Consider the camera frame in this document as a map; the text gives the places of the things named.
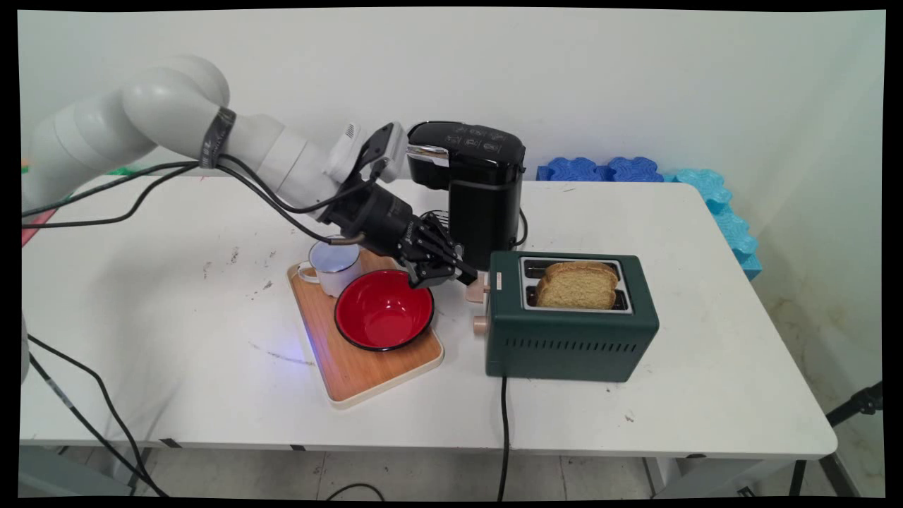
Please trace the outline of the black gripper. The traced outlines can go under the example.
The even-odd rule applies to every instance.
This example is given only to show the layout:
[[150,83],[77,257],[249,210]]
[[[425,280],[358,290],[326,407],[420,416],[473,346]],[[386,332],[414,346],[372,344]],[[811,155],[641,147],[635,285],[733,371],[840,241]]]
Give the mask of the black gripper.
[[333,224],[346,238],[363,236],[360,244],[378,256],[398,257],[408,274],[412,289],[458,281],[468,286],[478,271],[463,260],[463,245],[455,241],[442,217],[434,212],[420,216],[412,207],[377,184],[343,184],[339,190],[350,192],[326,206],[320,222]]

